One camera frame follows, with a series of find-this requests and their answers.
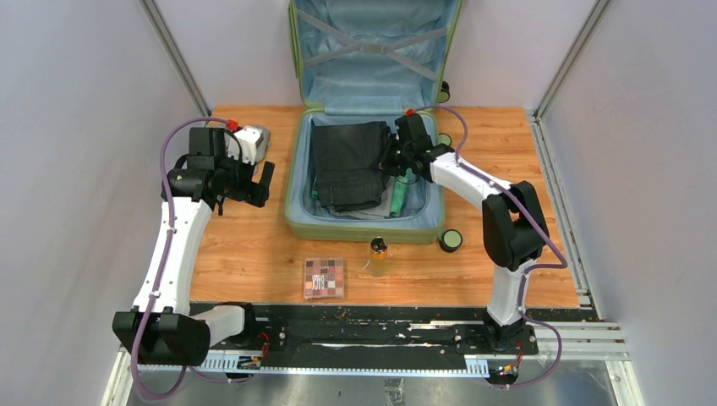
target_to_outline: suitcase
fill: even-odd
[[[301,239],[426,244],[439,238],[443,190],[420,179],[408,186],[399,216],[334,217],[312,196],[310,128],[394,120],[412,107],[444,102],[442,81],[461,0],[292,0],[293,64],[304,104],[287,186],[285,217]],[[419,112],[431,137],[436,121]]]

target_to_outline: folded clothes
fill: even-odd
[[[394,180],[390,178],[386,184],[386,190],[381,195],[381,203],[370,209],[336,211],[329,207],[329,212],[336,217],[353,217],[361,220],[383,220],[391,215],[391,204],[393,202]]]
[[[383,121],[311,124],[314,189],[321,207],[342,212],[380,205],[387,176],[378,169],[378,163],[390,132]]]

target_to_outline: wooden table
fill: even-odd
[[[219,106],[214,114],[239,123],[261,123],[271,130],[266,159],[276,164],[271,196],[264,208],[227,201],[224,216],[216,211],[201,242],[194,268],[191,299],[252,303],[344,303],[352,305],[486,306],[490,299],[493,263],[483,248],[480,212],[446,190],[446,228],[463,235],[463,246],[447,254],[438,244],[392,244],[389,272],[375,278],[363,269],[368,244],[308,241],[294,237],[284,218],[288,173],[299,114],[304,107]],[[538,190],[551,237],[560,244],[555,216],[545,191],[533,139],[520,108],[466,107],[470,136],[462,150],[474,165],[514,182],[528,180]],[[454,145],[461,124],[447,112],[436,116],[441,132]],[[348,264],[343,299],[306,300],[302,268],[310,257],[342,256]],[[545,248],[541,262],[555,262]],[[531,276],[527,305],[577,306],[568,270],[536,271]]]

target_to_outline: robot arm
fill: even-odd
[[[112,330],[131,351],[139,320],[151,313],[142,336],[139,361],[145,364],[200,365],[209,347],[228,337],[251,340],[254,313],[250,304],[222,304],[199,315],[189,315],[189,288],[201,236],[215,206],[225,198],[262,207],[269,197],[274,164],[266,162],[259,183],[252,181],[256,164],[265,155],[269,132],[244,127],[232,134],[227,147],[223,128],[192,128],[189,154],[167,175],[172,188],[175,230],[167,253],[161,285],[152,292],[157,269],[166,248],[169,205],[162,203],[160,231],[147,276],[134,299],[132,310],[115,313]],[[155,297],[149,309],[149,297]]]
[[[512,219],[511,213],[519,210],[501,189],[515,195],[547,234],[534,187],[528,182],[511,184],[463,159],[459,165],[450,146],[432,145],[418,114],[402,116],[396,125],[398,134],[385,149],[380,167],[392,175],[405,174],[410,168],[427,181],[454,191],[482,212],[484,247],[495,263],[493,291],[484,322],[490,331],[491,347],[511,342],[525,326],[518,309],[523,306],[528,286],[529,274],[525,275],[525,271],[540,257],[545,242],[522,213]]]

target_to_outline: cable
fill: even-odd
[[[401,180],[398,180],[398,176],[394,176],[394,177],[393,177],[393,180],[397,181],[397,182],[400,183],[400,184],[405,184],[405,185],[407,185],[407,186],[410,186],[410,185],[412,185],[412,184],[416,184],[416,182],[418,182],[418,181],[420,180],[420,177],[419,177],[419,176],[416,176],[416,179],[414,179],[413,182],[411,182],[410,184],[407,184],[406,182],[403,182],[403,181],[401,181]]]
[[[157,267],[157,271],[155,274],[155,281],[154,284],[152,284],[152,293],[159,290],[159,287],[161,285],[161,277],[164,274],[164,268],[167,265],[167,257],[169,256],[169,250],[172,246],[172,236],[174,235],[174,200],[172,198],[172,188],[169,186],[169,178],[167,177],[167,165],[165,164],[165,156],[167,154],[167,146],[169,145],[169,141],[174,137],[175,134],[179,132],[179,130],[183,129],[184,127],[192,124],[192,123],[206,123],[210,121],[215,121],[218,123],[223,123],[224,125],[228,125],[229,121],[224,120],[221,118],[213,118],[213,117],[200,117],[200,118],[192,118],[191,120],[185,121],[184,123],[181,123],[179,126],[177,126],[175,129],[173,129],[167,137],[164,139],[164,142],[161,144],[160,149],[160,155],[159,155],[159,166],[161,171],[161,183],[164,186],[165,194],[167,196],[167,207],[169,211],[169,229],[167,230],[167,239],[164,242],[164,250],[161,253],[161,259],[159,262],[159,266]],[[142,319],[140,320],[140,325],[137,327],[137,332],[134,335],[134,341],[132,343],[132,351],[131,354],[131,362],[130,362],[130,371],[132,372],[132,379],[134,380],[134,387],[137,389],[137,392],[139,395],[144,398],[145,400],[165,400],[170,398],[178,389],[179,385],[182,383],[182,379],[184,378],[184,374],[187,372],[187,367],[183,366],[182,370],[179,372],[179,377],[177,379],[177,382],[174,383],[174,386],[172,386],[168,391],[164,393],[156,393],[152,392],[148,387],[145,386],[145,384],[140,380],[140,369],[138,367],[139,358],[140,358],[140,345],[142,343],[142,337],[145,334],[145,330],[147,328],[147,323],[150,320],[150,316],[152,311],[154,310],[156,302],[156,296],[154,294],[150,295],[150,299],[147,302],[147,308],[145,309],[145,313],[142,315]]]
[[[197,375],[201,380],[211,382],[211,383],[242,383],[242,382],[246,382],[254,377],[252,375],[252,376],[247,376],[246,378],[234,378],[234,379],[232,379],[232,378],[227,378],[227,379],[212,378],[210,376],[206,376],[206,375],[202,374],[201,372],[196,370],[193,366],[190,366],[189,370],[191,370],[192,373]]]
[[[562,337],[560,335],[560,332],[558,332],[558,330],[555,327],[553,327],[552,325],[550,325],[544,321],[535,320],[533,317],[530,317],[525,314],[524,305],[523,305],[523,300],[524,300],[523,295],[524,295],[524,291],[525,291],[525,284],[528,281],[527,276],[528,276],[528,274],[530,274],[530,272],[532,272],[536,269],[539,269],[539,268],[566,269],[567,268],[567,260],[565,259],[565,256],[560,252],[558,247],[555,245],[555,243],[553,243],[550,240],[550,237],[548,237],[548,234],[546,234],[545,231],[543,231],[543,228],[541,228],[540,225],[538,225],[538,222],[536,222],[535,219],[533,218],[533,216],[531,216],[530,212],[528,212],[528,209],[523,205],[523,203],[520,202],[520,200],[513,193],[511,193],[510,190],[504,188],[503,186],[501,186],[500,184],[498,184],[496,182],[493,182],[490,178],[483,175],[481,172],[476,171],[469,165],[466,165],[463,162],[461,162],[461,149],[465,145],[466,140],[468,140],[468,123],[466,123],[466,120],[461,116],[461,113],[456,111],[456,109],[448,107],[448,106],[436,106],[436,105],[419,107],[419,108],[414,109],[413,111],[418,112],[420,110],[426,110],[426,109],[430,109],[430,108],[439,108],[441,110],[446,110],[447,112],[452,113],[454,116],[456,116],[458,118],[458,120],[461,121],[461,125],[463,126],[463,137],[461,138],[461,142],[459,142],[458,146],[456,147],[456,164],[459,167],[461,167],[461,168],[465,169],[466,171],[472,173],[473,175],[477,176],[478,178],[482,179],[486,183],[490,184],[492,187],[498,189],[502,194],[506,195],[508,197],[508,199],[510,199],[513,202],[513,204],[518,208],[518,210],[525,216],[525,219],[528,220],[528,222],[530,223],[531,226],[533,226],[533,229],[535,230],[535,232],[538,233],[540,238],[543,239],[545,244],[550,247],[550,250],[553,251],[553,253],[556,255],[556,257],[560,261],[560,264],[533,264],[525,269],[525,271],[523,272],[523,276],[520,279],[520,289],[518,291],[518,297],[517,297],[518,313],[520,313],[520,316],[525,321],[529,321],[533,324],[537,324],[539,326],[543,326],[545,328],[550,329],[556,335],[556,340],[558,342],[556,359],[555,359],[555,361],[553,361],[553,364],[550,366],[550,368],[548,368],[543,373],[543,375],[541,375],[537,378],[531,379],[530,381],[516,383],[513,385],[495,385],[496,387],[501,387],[506,390],[511,387],[528,387],[530,385],[533,385],[540,381],[543,381],[550,374],[552,374],[553,371],[556,369],[556,367],[558,366],[558,363],[560,362],[560,358],[562,356]]]
[[[237,146],[239,147],[239,156],[238,156],[238,159],[237,159],[237,160],[238,160],[239,162],[241,162],[241,161],[244,159],[244,151],[242,150],[242,145],[241,145],[241,143],[239,143],[239,139],[237,138],[236,135],[234,135],[234,133],[233,133],[230,129],[224,129],[224,132],[225,132],[227,135],[229,135],[229,137],[231,137],[232,140],[234,140],[234,141],[237,143]]]

